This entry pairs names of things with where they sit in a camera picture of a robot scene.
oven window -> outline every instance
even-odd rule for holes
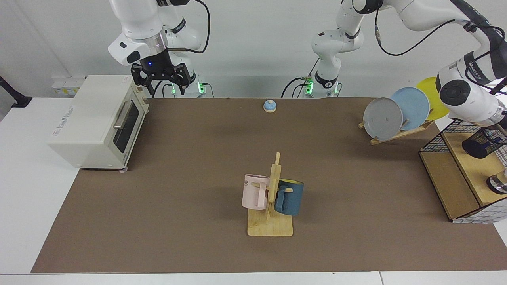
[[[127,121],[125,122],[125,125],[123,126],[122,129],[116,131],[115,138],[113,140],[116,147],[118,148],[118,150],[120,150],[121,153],[125,153],[125,149],[127,148],[127,144],[130,139],[130,135],[134,130],[134,125],[138,117],[139,117],[139,109],[137,109],[137,106],[134,103],[132,104],[132,108],[130,109],[127,115]]]

plate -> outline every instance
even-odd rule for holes
[[[425,80],[419,82],[416,87],[419,88],[429,100],[429,108],[431,113],[429,114],[427,120],[438,120],[443,118],[449,113],[449,109],[442,103],[440,100],[440,94],[437,90],[437,85],[435,82],[437,81],[436,77],[426,78]]]
[[[363,116],[366,132],[377,140],[388,140],[400,131],[403,114],[400,106],[389,98],[377,98],[368,104]]]
[[[403,119],[408,120],[402,131],[416,129],[428,118],[429,100],[421,90],[405,87],[396,91],[391,99],[402,109]]]

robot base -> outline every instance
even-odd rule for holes
[[[310,82],[310,86],[307,87],[302,94],[303,98],[327,98],[327,97],[338,97],[340,91],[342,91],[343,84],[336,82],[331,88],[324,88],[320,84],[314,84]]]

pink mug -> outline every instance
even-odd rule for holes
[[[245,208],[264,210],[267,207],[266,188],[269,185],[269,177],[256,174],[246,174],[243,185],[243,202]]]

mug handle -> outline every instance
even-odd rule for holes
[[[259,207],[259,204],[264,202],[266,198],[266,184],[259,182],[259,198],[257,200],[256,206]]]
[[[282,185],[278,189],[278,197],[276,197],[276,203],[275,203],[275,210],[278,211],[278,212],[282,212],[283,211],[283,200],[285,198],[285,190],[286,190],[286,188],[287,188],[287,186]]]

